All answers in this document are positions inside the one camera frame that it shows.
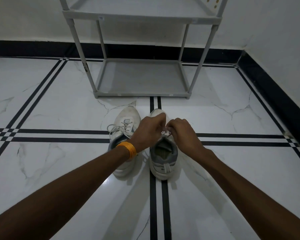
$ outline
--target white sneaker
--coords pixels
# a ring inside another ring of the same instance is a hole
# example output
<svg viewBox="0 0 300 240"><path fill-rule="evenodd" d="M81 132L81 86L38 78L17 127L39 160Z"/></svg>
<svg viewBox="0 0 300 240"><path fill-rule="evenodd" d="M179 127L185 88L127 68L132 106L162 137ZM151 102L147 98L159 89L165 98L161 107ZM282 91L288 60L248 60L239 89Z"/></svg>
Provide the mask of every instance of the white sneaker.
<svg viewBox="0 0 300 240"><path fill-rule="evenodd" d="M150 117L155 117L161 113L165 112L161 109L155 109L150 113ZM170 119L166 114L166 124L169 121ZM178 147L174 142L173 136L164 136L151 147L150 157L149 165L152 174L160 180L170 178L174 173L178 157Z"/></svg>
<svg viewBox="0 0 300 240"><path fill-rule="evenodd" d="M140 124L140 115L133 106L127 106L116 117L114 124L110 124L107 127L110 132L110 144L108 151L114 149L119 143L130 139ZM135 158L132 158L124 162L114 172L114 176L123 177L130 173L135 165Z"/></svg>

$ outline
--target yellow thread bracelet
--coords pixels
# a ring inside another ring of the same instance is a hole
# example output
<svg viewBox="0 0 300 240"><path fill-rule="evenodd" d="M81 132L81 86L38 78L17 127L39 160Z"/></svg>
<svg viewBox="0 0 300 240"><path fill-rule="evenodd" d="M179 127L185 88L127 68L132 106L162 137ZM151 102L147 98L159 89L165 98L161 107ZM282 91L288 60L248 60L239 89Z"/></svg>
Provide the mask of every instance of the yellow thread bracelet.
<svg viewBox="0 0 300 240"><path fill-rule="evenodd" d="M124 146L126 149L128 149L128 151L129 151L129 153L130 153L129 159L131 159L131 158L133 158L133 157L135 157L135 156L137 155L136 149L135 149L134 146L133 146L131 143L129 143L129 142L123 141L123 142L119 143L119 144L117 145L117 147L118 147L118 146Z"/></svg>

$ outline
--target white marble floor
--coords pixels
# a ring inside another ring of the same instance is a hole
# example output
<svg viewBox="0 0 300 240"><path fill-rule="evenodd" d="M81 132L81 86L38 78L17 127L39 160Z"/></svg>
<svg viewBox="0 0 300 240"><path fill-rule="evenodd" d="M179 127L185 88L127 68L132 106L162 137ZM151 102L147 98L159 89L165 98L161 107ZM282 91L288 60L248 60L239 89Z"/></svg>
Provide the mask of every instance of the white marble floor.
<svg viewBox="0 0 300 240"><path fill-rule="evenodd" d="M101 62L89 63L96 79ZM191 82L196 66L184 64ZM232 66L202 68L189 100L95 99L77 59L0 58L0 214L106 152L118 113L162 108L186 118L203 145L300 218L300 147ZM180 153L174 176L154 179L149 150L123 179L111 175L53 239L258 239L211 176Z"/></svg>

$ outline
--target gray shoe rack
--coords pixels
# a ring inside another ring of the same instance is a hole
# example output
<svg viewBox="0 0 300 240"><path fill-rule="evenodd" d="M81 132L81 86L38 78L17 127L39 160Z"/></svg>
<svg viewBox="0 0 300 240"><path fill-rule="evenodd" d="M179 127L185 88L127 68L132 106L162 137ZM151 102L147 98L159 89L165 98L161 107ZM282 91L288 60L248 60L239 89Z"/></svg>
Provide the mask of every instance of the gray shoe rack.
<svg viewBox="0 0 300 240"><path fill-rule="evenodd" d="M167 96L190 98L228 0L60 0L95 98L99 96ZM94 83L74 19L95 20L104 61ZM168 22L185 24L178 60L107 58L100 22ZM189 25L212 25L192 83L181 64Z"/></svg>

